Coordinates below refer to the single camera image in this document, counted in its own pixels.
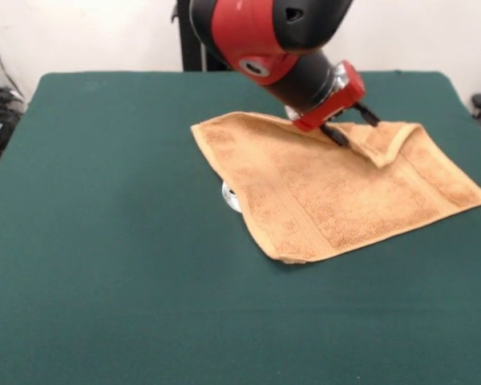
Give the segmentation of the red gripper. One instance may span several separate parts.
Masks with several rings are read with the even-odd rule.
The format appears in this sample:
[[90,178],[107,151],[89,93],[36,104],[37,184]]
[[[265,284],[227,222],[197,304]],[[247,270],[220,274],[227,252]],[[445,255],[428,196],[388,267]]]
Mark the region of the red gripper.
[[333,69],[333,88],[329,94],[316,107],[307,112],[292,110],[292,122],[303,132],[320,128],[321,132],[337,146],[348,147],[350,140],[347,136],[337,126],[326,123],[326,121],[355,106],[365,122],[376,128],[380,119],[361,102],[365,94],[366,89],[362,76],[351,62],[343,60]]

